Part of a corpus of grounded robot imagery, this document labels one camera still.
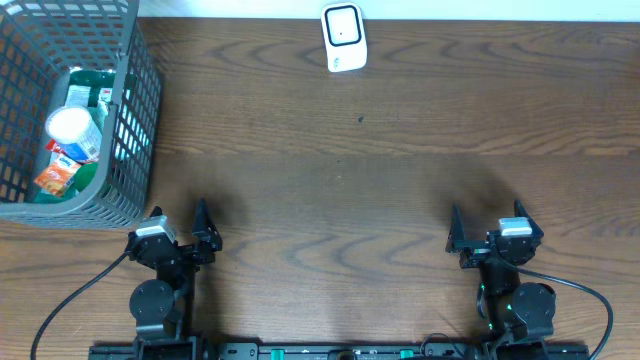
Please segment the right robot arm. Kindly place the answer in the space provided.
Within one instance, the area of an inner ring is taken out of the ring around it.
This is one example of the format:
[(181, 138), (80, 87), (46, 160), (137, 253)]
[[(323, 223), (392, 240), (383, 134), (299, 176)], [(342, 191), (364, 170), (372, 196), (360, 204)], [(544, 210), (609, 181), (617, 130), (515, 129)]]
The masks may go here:
[(483, 240), (467, 238), (459, 209), (452, 209), (445, 251), (459, 255), (462, 269), (480, 272), (477, 309), (488, 320), (490, 333), (482, 342), (482, 359), (546, 359), (543, 340), (554, 332), (556, 294), (543, 283), (520, 279), (544, 232), (520, 201), (514, 215), (498, 220), (499, 228)]

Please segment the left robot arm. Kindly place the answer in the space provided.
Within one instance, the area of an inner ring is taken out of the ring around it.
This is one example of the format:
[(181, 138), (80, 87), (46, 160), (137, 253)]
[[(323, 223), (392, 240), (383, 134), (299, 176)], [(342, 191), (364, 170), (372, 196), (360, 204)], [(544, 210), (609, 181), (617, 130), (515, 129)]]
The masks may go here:
[(129, 309), (136, 321), (136, 359), (210, 359), (206, 338), (192, 330), (195, 275), (215, 261), (223, 241), (206, 201), (196, 207), (192, 235), (196, 242), (180, 245), (160, 207), (128, 234), (125, 253), (155, 271), (132, 292)]

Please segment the mint green wipes pack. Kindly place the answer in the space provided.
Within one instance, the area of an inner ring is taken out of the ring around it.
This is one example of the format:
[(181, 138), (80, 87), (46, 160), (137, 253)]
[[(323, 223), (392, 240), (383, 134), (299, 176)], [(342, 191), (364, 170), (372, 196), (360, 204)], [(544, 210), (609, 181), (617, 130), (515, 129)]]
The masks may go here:
[(109, 114), (109, 103), (102, 100), (98, 100), (94, 110), (95, 110), (94, 120), (99, 130), (103, 131), (107, 116)]

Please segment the green lid white jar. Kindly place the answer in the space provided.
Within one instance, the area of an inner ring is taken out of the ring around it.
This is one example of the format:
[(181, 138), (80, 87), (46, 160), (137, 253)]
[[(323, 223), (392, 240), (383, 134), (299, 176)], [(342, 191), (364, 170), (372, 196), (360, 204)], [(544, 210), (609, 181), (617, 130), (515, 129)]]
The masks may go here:
[(74, 186), (78, 192), (84, 191), (91, 181), (93, 180), (96, 171), (98, 169), (98, 163), (92, 162), (82, 165), (74, 176)]

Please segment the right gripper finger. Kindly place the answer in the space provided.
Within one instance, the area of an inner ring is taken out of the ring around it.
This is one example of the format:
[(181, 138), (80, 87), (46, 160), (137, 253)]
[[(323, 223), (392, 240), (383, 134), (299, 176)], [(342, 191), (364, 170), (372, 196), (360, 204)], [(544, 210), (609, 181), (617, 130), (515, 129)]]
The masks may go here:
[(532, 234), (533, 235), (542, 235), (543, 231), (542, 229), (538, 226), (538, 224), (533, 220), (533, 218), (528, 214), (528, 212), (526, 211), (525, 207), (522, 205), (521, 201), (516, 199), (514, 201), (514, 215), (516, 217), (522, 217), (522, 218), (526, 218), (529, 226), (532, 229)]
[(461, 252), (464, 248), (465, 242), (466, 236), (464, 232), (464, 226), (462, 224), (461, 214), (459, 208), (456, 205), (453, 205), (449, 235), (447, 238), (445, 251), (447, 253)]

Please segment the white tub blue label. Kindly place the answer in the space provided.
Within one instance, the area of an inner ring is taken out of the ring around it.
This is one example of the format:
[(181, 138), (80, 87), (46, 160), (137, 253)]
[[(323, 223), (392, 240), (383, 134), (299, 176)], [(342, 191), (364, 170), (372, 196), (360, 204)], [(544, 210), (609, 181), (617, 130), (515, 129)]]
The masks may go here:
[(81, 106), (60, 107), (47, 118), (45, 130), (74, 161), (91, 163), (99, 159), (102, 132), (88, 109)]

